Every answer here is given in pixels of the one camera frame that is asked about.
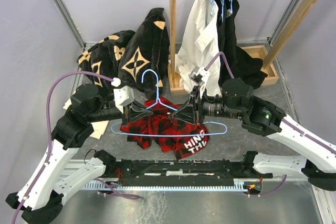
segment wooden rack base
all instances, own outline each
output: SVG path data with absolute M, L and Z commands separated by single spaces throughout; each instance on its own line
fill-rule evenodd
M 264 60 L 267 56 L 267 49 L 264 45 L 261 46 L 251 46 L 251 47 L 242 47 L 252 58 L 259 58 Z M 266 73 L 268 76 L 264 79 L 262 86 L 272 85 L 277 83 L 279 76 L 277 70 L 275 69 L 273 63 L 268 65 L 266 68 L 261 69 L 262 72 Z M 181 76 L 178 73 L 175 73 L 175 78 L 172 77 L 171 67 L 168 66 L 168 77 L 171 95 L 180 95 L 187 94 L 183 87 L 180 87 L 180 78 Z

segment cable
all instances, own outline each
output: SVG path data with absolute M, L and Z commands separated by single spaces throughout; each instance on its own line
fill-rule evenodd
M 50 160 L 50 157 L 51 157 L 51 151 L 53 150 L 52 149 L 52 135 L 51 135 L 51 123 L 50 123 L 50 100 L 51 100 L 51 95 L 52 95 L 52 92 L 54 91 L 56 85 L 61 81 L 63 80 L 64 78 L 68 77 L 68 76 L 74 76 L 74 75 L 77 75 L 77 74 L 87 74 L 89 76 L 95 76 L 95 77 L 98 77 L 98 78 L 101 78 L 101 79 L 104 79 L 104 80 L 107 80 L 107 81 L 110 81 L 112 82 L 113 79 L 112 78 L 109 78 L 109 77 L 106 77 L 106 76 L 102 76 L 101 74 L 97 74 L 97 73 L 91 73 L 91 72 L 88 72 L 88 71 L 76 71 L 76 72 L 70 72 L 70 73 L 67 73 L 67 74 L 64 74 L 63 76 L 59 77 L 55 82 L 54 84 L 52 84 L 50 90 L 49 90 L 49 93 L 48 93 L 48 97 L 47 97 L 47 104 L 46 104 L 46 118 L 47 118 L 47 134 L 48 134 L 48 148 L 47 148 L 47 156 L 46 156 L 46 159 L 44 161 L 44 165 L 41 167 L 41 169 L 38 171 L 38 173 L 36 174 L 35 178 L 33 179 L 33 181 L 31 182 L 30 186 L 28 187 L 27 191 L 25 192 L 25 194 L 23 195 L 23 198 L 20 202 L 20 204 L 18 205 L 18 207 L 16 208 L 15 212 L 14 212 L 14 215 L 13 215 L 13 218 L 12 218 L 12 224 L 15 224 L 15 221 L 16 221 L 16 218 L 21 210 L 21 207 L 24 205 L 26 199 L 28 198 L 29 196 L 29 193 L 31 192 L 32 188 L 35 186 L 36 184 L 36 181 L 40 178 L 42 172 L 44 171 L 46 165 L 48 165 L 49 163 L 49 160 Z
M 215 133 L 206 133 L 206 134 L 191 134 L 191 135 L 151 135 L 151 134 L 135 134 L 135 133 L 125 133 L 121 131 L 114 131 L 113 127 L 115 125 L 121 124 L 122 122 L 118 123 L 113 123 L 111 125 L 111 131 L 115 134 L 120 134 L 120 135 L 129 135 L 129 136 L 154 136 L 154 137 L 185 137 L 185 136 L 213 136 L 213 135 L 224 135 L 227 132 L 227 126 L 224 123 L 217 123 L 217 122 L 204 122 L 203 124 L 207 123 L 213 123 L 213 124 L 218 124 L 222 125 L 225 127 L 224 132 L 215 132 Z
M 276 191 L 280 190 L 281 187 L 285 184 L 286 179 L 287 179 L 287 175 L 284 176 L 284 178 L 282 179 L 280 185 L 279 185 L 277 188 L 275 188 L 275 189 L 273 189 L 273 190 L 271 190 L 271 191 L 268 191 L 267 193 L 259 194 L 259 195 L 251 195 L 251 194 L 250 194 L 249 197 L 260 197 L 260 196 L 265 196 L 265 195 L 268 195 L 268 194 L 271 194 L 271 193 L 275 193 Z
M 315 137 L 306 134 L 303 130 L 301 130 L 300 128 L 296 127 L 294 124 L 290 123 L 289 121 L 286 120 L 286 118 L 282 119 L 282 122 L 284 122 L 286 125 L 288 125 L 289 127 L 291 127 L 293 130 L 297 131 L 300 133 L 301 136 L 305 136 L 306 138 L 312 140 L 314 143 L 322 146 L 323 148 L 326 148 L 327 150 L 329 150 L 331 153 L 336 155 L 336 150 L 334 150 L 332 147 L 328 146 L 327 144 L 324 144 L 322 142 L 320 142 L 318 139 L 316 139 Z
M 86 156 L 87 156 L 91 151 L 94 151 L 95 153 L 97 152 L 95 149 L 90 149 L 88 152 L 86 152 L 86 154 L 85 154 L 85 156 L 84 156 L 84 164 L 86 164 L 86 162 L 85 162 L 85 158 L 86 158 Z
M 209 62 L 209 64 L 208 64 L 204 69 L 205 69 L 205 70 L 208 70 L 208 69 L 211 67 L 211 65 L 215 62 L 215 60 L 216 60 L 220 55 L 223 57 L 223 60 L 224 60 L 226 69 L 227 69 L 227 71 L 229 72 L 230 77 L 233 79 L 233 78 L 234 78 L 234 75 L 233 75 L 233 73 L 232 73 L 232 71 L 231 71 L 231 68 L 230 68 L 230 66 L 229 66 L 229 63 L 227 62 L 226 56 L 225 56 L 225 54 L 224 54 L 223 52 L 219 52 L 218 54 L 216 54 L 216 55 L 212 58 L 212 60 Z
M 120 171 L 120 168 L 116 169 L 115 171 L 118 173 L 118 183 L 120 183 L 120 175 L 121 175 L 122 176 L 122 185 L 121 186 L 124 186 L 125 182 L 126 182 L 126 179 L 125 179 L 123 173 Z
M 113 192 L 113 194 L 106 194 L 106 196 L 120 196 L 122 198 L 132 199 L 132 200 L 137 200 L 141 198 L 139 195 L 135 195 L 135 194 L 121 194 L 120 192 L 116 191 L 112 186 L 110 186 L 109 184 L 107 184 L 105 181 L 101 179 L 95 178 L 94 180 L 103 183 L 107 188 L 109 188 Z

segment white shirt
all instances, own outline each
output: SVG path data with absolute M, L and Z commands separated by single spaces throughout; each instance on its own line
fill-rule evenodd
M 183 35 L 182 46 L 175 56 L 175 71 L 181 76 L 180 87 L 191 93 L 196 82 L 189 78 L 192 70 L 206 67 L 219 52 L 217 35 L 218 6 L 212 0 L 195 0 L 190 11 Z M 210 77 L 206 85 L 207 94 L 221 94 L 218 79 L 221 70 L 219 57 L 209 68 Z

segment black and red flannel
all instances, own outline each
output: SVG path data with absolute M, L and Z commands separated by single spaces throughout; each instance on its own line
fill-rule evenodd
M 161 98 L 161 101 L 173 108 L 180 107 L 171 103 L 166 98 Z M 146 101 L 145 106 L 154 104 L 155 101 Z M 204 136 L 208 133 L 204 124 L 201 126 L 189 124 L 177 119 L 169 119 L 167 112 L 171 110 L 161 104 L 155 105 L 152 110 L 154 113 L 145 118 L 139 119 L 134 123 L 129 123 L 127 127 L 121 126 L 120 130 L 127 133 L 148 134 L 148 135 L 194 135 L 185 137 L 149 137 L 149 136 L 128 136 L 127 141 L 137 142 L 137 144 L 146 149 L 154 140 L 162 149 L 163 152 L 173 151 L 177 159 L 188 157 L 195 152 L 200 151 L 209 141 L 209 136 Z

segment white wall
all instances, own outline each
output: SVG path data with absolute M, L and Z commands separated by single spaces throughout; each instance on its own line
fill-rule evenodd
M 303 125 L 336 144 L 336 0 L 318 0 L 279 55 Z
M 85 42 L 97 42 L 120 30 L 136 30 L 154 7 L 164 7 L 169 19 L 169 0 L 63 0 Z M 272 35 L 290 0 L 238 0 L 236 19 L 239 41 L 266 39 Z M 182 41 L 194 0 L 177 0 L 177 42 Z
M 49 88 L 61 74 L 77 69 L 81 49 L 53 0 L 0 0 L 0 5 L 0 222 L 10 223 L 14 211 L 5 198 L 24 186 L 47 147 Z M 72 83 L 69 78 L 55 90 L 52 127 Z

